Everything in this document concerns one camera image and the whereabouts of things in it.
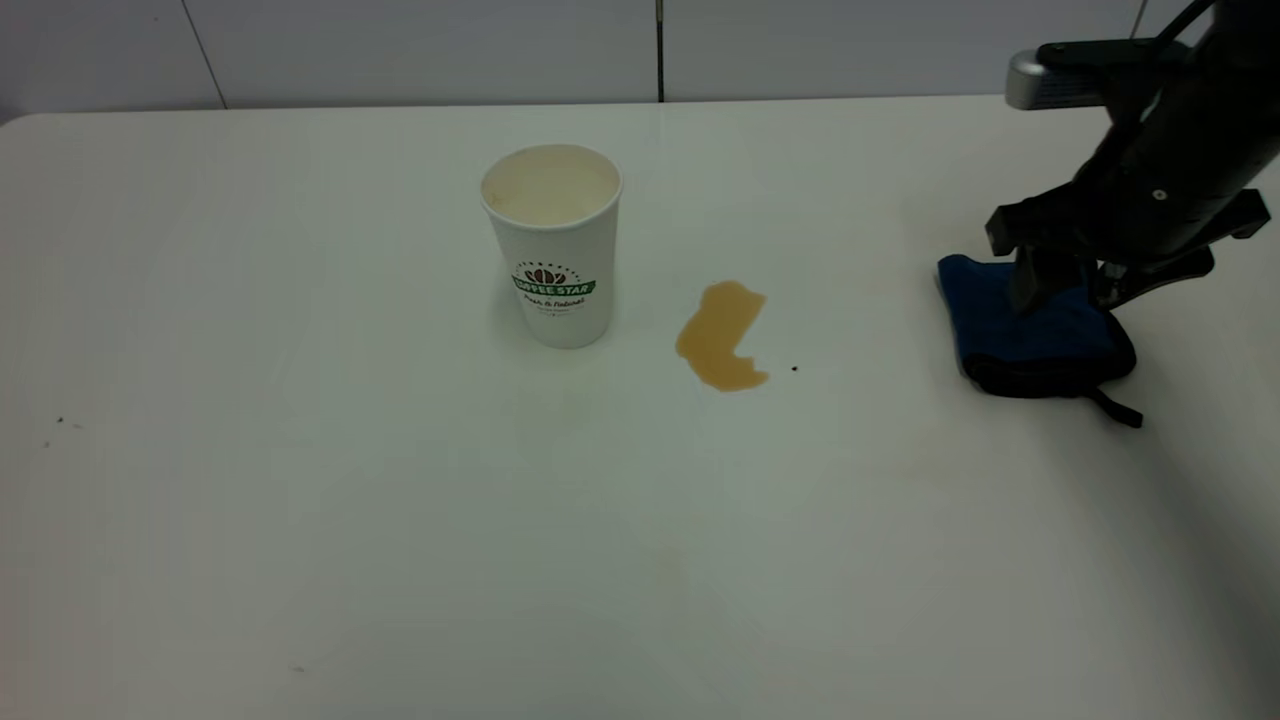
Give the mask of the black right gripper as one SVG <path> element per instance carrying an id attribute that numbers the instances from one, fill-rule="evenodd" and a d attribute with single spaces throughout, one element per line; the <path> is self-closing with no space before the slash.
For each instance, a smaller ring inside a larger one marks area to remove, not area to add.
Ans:
<path id="1" fill-rule="evenodd" d="M 1070 182 L 995 210 L 993 252 L 1016 250 L 1014 311 L 1027 316 L 1064 292 L 1062 254 L 1103 260 L 1091 277 L 1094 307 L 1206 277 L 1216 265 L 1208 245 L 1271 220 L 1252 181 L 1276 156 L 1275 79 L 1181 72 Z"/>

